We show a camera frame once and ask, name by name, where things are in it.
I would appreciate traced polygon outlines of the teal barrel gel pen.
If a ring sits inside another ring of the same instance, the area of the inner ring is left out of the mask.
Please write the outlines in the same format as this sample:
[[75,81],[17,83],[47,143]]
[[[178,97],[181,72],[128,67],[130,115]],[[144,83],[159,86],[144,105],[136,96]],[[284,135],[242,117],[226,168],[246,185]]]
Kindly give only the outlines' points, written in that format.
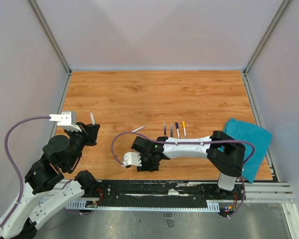
[[173,123],[171,122],[170,123],[170,137],[173,137],[174,135],[173,135]]

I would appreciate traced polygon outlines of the white pen black tip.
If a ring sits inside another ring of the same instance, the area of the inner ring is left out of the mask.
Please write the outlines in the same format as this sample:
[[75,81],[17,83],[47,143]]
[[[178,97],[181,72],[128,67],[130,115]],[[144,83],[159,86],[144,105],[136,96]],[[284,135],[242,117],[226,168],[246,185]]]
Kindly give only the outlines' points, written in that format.
[[175,122],[175,129],[176,129],[176,133],[177,133],[177,138],[180,139],[179,124],[177,122]]

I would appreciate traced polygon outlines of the white pen black end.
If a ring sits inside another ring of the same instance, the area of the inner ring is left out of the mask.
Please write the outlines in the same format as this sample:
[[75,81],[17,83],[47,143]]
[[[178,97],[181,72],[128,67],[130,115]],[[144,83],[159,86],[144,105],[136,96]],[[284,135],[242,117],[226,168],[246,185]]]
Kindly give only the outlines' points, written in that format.
[[95,123],[95,119],[94,119],[94,115],[93,115],[92,111],[90,111],[90,118],[91,118],[92,125],[95,125],[96,123]]

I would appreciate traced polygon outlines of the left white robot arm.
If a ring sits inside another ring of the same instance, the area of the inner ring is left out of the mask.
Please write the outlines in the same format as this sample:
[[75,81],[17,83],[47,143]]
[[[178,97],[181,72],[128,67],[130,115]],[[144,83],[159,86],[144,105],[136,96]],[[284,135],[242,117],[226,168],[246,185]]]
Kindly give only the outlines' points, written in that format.
[[54,187],[72,173],[86,146],[97,144],[99,124],[75,124],[78,130],[66,130],[52,137],[43,147],[43,155],[25,177],[20,176],[21,188],[16,199],[0,217],[1,239],[32,239],[48,219],[71,201],[91,197],[97,191],[97,181],[87,170],[80,171],[74,180],[48,201],[39,204]]

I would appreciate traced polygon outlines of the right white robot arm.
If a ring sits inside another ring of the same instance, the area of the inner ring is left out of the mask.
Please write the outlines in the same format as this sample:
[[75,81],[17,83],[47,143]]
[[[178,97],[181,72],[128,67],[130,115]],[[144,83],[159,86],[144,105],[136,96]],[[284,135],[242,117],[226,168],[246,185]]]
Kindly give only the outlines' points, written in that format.
[[159,170],[161,160],[175,158],[208,159],[219,171],[216,194],[228,199],[234,193],[236,179],[242,176],[246,147],[222,131],[196,139],[162,136],[151,140],[138,135],[131,149],[140,160],[137,171]]

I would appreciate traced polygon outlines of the white marker yellow end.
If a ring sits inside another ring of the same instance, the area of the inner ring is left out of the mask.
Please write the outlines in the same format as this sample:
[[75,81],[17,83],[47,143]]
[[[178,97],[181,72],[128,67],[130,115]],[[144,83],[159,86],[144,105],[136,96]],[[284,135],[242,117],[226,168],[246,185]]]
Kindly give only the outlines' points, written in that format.
[[188,139],[187,130],[186,130],[187,124],[185,121],[182,121],[182,127],[183,127],[183,132],[184,132],[184,138]]

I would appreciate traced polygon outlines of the dark purple pen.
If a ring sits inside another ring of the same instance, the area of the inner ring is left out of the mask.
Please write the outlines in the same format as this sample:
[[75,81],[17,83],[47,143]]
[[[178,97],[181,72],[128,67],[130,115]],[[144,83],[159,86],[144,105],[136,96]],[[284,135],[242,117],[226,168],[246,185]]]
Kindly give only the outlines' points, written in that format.
[[163,122],[163,133],[164,133],[164,136],[167,136],[166,122]]

